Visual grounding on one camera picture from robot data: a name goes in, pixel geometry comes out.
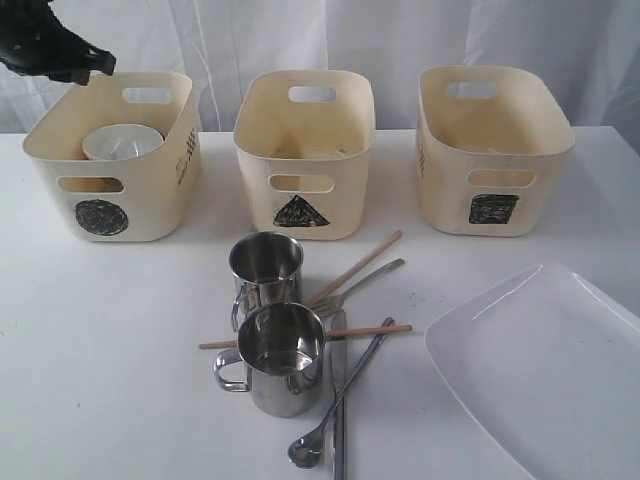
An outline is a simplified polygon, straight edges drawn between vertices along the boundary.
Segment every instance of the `white plate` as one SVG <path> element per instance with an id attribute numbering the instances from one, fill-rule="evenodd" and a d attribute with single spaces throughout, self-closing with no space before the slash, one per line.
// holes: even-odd
<path id="1" fill-rule="evenodd" d="M 531 268 L 437 320 L 425 342 L 534 478 L 640 478 L 640 320 L 579 275 Z"/>

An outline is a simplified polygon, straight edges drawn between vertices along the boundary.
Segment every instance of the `white backdrop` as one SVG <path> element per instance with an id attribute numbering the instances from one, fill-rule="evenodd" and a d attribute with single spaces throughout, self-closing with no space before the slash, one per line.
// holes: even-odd
<path id="1" fill-rule="evenodd" d="M 539 75 L 574 125 L 614 125 L 640 151 L 640 0 L 55 0 L 117 70 L 186 73 L 202 130 L 232 130 L 253 78 L 346 69 L 372 83 L 377 127 L 413 128 L 435 65 Z M 0 69 L 0 132 L 31 128 L 68 88 Z"/>

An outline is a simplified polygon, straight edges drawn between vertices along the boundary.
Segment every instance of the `white cup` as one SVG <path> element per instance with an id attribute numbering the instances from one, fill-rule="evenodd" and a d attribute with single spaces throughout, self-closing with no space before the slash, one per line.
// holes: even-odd
<path id="1" fill-rule="evenodd" d="M 91 132 L 82 141 L 89 160 L 125 160 L 155 150 L 164 138 L 156 129 L 133 123 L 108 125 Z"/>

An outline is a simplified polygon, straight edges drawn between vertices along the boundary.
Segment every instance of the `white table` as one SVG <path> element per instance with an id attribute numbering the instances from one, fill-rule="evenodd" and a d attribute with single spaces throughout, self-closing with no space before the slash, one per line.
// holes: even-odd
<path id="1" fill-rule="evenodd" d="M 394 230 L 405 233 L 366 272 L 398 256 L 407 265 L 347 304 L 350 326 L 391 315 L 415 329 L 388 338 L 348 396 L 350 478 L 526 478 L 456 403 L 423 340 L 433 320 L 505 277 L 556 260 L 640 314 L 640 158 L 611 128 L 576 133 L 568 170 L 524 237 L 427 226 L 406 130 L 377 134 L 361 229 L 303 242 L 311 295 Z M 215 352 L 197 349 L 232 337 L 227 255 L 251 229 L 231 134 L 200 138 L 203 171 L 182 226 L 122 245 L 71 236 L 22 136 L 0 136 L 1 478 L 331 478 L 329 461 L 302 471 L 285 455 L 319 421 L 330 388 L 313 411 L 272 418 L 247 394 L 219 389 Z M 368 342 L 351 341 L 352 362 Z"/>

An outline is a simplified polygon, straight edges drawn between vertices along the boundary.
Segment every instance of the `cream plastic basket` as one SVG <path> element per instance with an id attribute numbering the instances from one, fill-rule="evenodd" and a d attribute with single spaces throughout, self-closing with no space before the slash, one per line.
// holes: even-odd
<path id="1" fill-rule="evenodd" d="M 508 67 L 436 67 L 420 78 L 416 166 L 422 213 L 464 235 L 530 231 L 574 134 L 542 80 Z"/>
<path id="2" fill-rule="evenodd" d="M 330 87 L 332 101 L 294 101 Z M 373 93 L 345 71 L 277 71 L 251 84 L 234 132 L 254 227 L 336 240 L 360 225 L 375 130 Z"/>
<path id="3" fill-rule="evenodd" d="M 166 103 L 125 100 L 127 92 L 147 90 L 170 98 Z M 155 128 L 164 142 L 136 158 L 86 160 L 83 138 L 117 123 Z M 102 242 L 160 238 L 180 223 L 200 169 L 191 79 L 164 72 L 92 76 L 88 86 L 73 86 L 44 115 L 23 149 L 76 236 Z"/>

